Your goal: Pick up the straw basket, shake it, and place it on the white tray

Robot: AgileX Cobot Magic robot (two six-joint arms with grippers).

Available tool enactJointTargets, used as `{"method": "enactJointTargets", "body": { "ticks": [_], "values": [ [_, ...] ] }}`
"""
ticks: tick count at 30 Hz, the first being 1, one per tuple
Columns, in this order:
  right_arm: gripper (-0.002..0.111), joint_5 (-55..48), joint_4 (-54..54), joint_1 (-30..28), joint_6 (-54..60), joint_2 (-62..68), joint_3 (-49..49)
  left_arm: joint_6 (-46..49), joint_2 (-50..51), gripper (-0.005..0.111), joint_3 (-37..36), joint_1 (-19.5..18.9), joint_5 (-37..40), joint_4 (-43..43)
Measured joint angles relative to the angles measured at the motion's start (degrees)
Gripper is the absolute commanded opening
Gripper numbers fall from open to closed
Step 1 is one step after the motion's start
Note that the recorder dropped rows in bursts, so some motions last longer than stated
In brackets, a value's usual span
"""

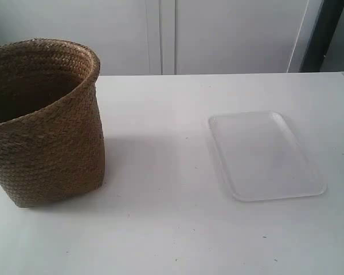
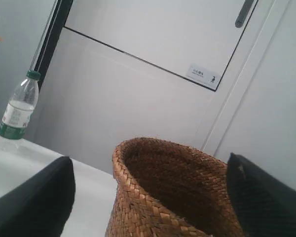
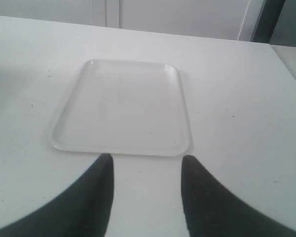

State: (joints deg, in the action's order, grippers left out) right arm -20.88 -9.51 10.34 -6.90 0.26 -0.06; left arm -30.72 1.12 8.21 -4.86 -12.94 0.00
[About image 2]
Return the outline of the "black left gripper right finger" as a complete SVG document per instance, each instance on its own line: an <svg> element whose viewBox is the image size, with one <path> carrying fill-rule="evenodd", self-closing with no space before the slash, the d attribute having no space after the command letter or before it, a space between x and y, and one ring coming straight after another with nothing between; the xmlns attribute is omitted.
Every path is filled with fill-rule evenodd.
<svg viewBox="0 0 296 237"><path fill-rule="evenodd" d="M247 237L296 237L296 191L242 155L231 153L227 193Z"/></svg>

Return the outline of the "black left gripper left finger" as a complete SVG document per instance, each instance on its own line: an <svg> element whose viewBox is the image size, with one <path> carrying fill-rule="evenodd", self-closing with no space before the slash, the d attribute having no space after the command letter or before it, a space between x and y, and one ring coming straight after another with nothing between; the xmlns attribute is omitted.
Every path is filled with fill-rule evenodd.
<svg viewBox="0 0 296 237"><path fill-rule="evenodd" d="M73 162L59 157L0 197L0 237L59 237L75 200Z"/></svg>

